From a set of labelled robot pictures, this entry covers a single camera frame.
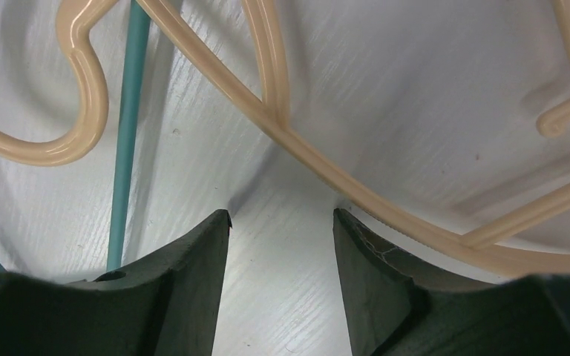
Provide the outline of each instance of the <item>scratched white surface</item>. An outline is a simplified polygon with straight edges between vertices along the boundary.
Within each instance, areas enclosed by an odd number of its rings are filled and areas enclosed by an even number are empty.
[[[57,0],[0,0],[0,128],[66,132],[77,88],[56,45]],[[570,181],[570,130],[539,113],[570,96],[549,1],[278,0],[295,127],[385,197],[466,231]],[[238,0],[185,0],[183,16],[256,93]],[[58,281],[105,267],[128,2],[94,28],[110,122],[84,159],[35,168],[0,159],[0,260]],[[233,230],[214,355],[350,355],[332,210],[350,206],[275,146],[151,31],[125,261],[217,208]],[[356,208],[408,251],[457,273],[497,276],[424,248]],[[570,212],[512,245],[570,250]]]

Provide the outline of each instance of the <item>beige plastic object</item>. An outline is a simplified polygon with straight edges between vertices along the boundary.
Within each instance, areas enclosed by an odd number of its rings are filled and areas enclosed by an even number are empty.
[[[79,116],[64,136],[27,142],[0,131],[0,156],[28,165],[64,165],[82,158],[98,143],[108,120],[108,89],[88,33],[117,2],[64,0],[56,16],[60,49],[79,86]]]
[[[63,5],[80,4],[78,7],[71,5],[69,9],[79,10],[80,17],[90,16],[89,19],[81,19],[80,23],[91,24],[116,1],[65,0]],[[255,41],[263,101],[210,51],[166,0],[137,1],[176,47],[265,134],[334,189],[383,223],[443,254],[496,274],[519,277],[537,272],[570,272],[570,254],[526,251],[494,245],[570,209],[570,183],[464,235],[430,224],[366,188],[291,129],[289,79],[273,0],[243,1]],[[554,0],[554,11],[570,58],[570,0]],[[71,26],[72,23],[58,21],[57,26]],[[94,53],[89,51],[88,41],[74,42],[72,48],[75,53],[85,54],[78,58],[97,63]],[[97,70],[92,73],[94,76],[103,78],[99,65],[89,67]],[[557,136],[568,122],[570,100],[544,113],[538,119],[537,127],[546,136]]]

